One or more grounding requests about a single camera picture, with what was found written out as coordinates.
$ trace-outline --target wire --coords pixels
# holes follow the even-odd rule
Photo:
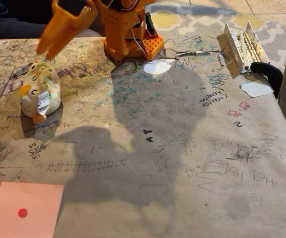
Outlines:
[[[114,0],[111,0],[111,2],[109,3],[109,5],[107,5],[107,8],[109,8],[109,7],[112,5],[113,1],[114,1]]]
[[[146,50],[145,48],[142,48],[142,46],[137,42],[137,40],[135,39],[135,36],[134,36],[134,32],[133,32],[133,27],[131,27],[131,31],[132,31],[132,36],[133,36],[133,39],[135,41],[135,43],[137,43],[137,45],[140,47],[140,49],[144,52],[144,54],[146,55]]]
[[[146,52],[146,49],[145,49],[145,46],[144,46],[144,44],[143,44],[143,41],[142,41],[142,40],[140,40],[140,45],[144,48],[144,50],[145,50],[145,52]]]

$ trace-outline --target pink paper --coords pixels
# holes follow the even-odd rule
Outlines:
[[[2,182],[0,238],[52,238],[63,185]],[[21,218],[18,211],[27,210]]]

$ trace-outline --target dark clothing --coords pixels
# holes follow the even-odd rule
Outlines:
[[[50,0],[0,0],[0,39],[39,38],[51,17]]]

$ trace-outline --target orange 3d printed part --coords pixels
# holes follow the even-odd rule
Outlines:
[[[105,26],[104,49],[117,61],[124,57],[153,60],[164,48],[145,5],[157,0],[53,0],[54,17],[44,30],[37,53],[47,50],[52,59],[101,13]]]

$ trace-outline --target black handle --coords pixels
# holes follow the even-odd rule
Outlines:
[[[262,73],[268,78],[268,82],[274,90],[274,96],[277,98],[283,81],[282,72],[277,67],[262,62],[251,63],[250,70],[254,73]]]

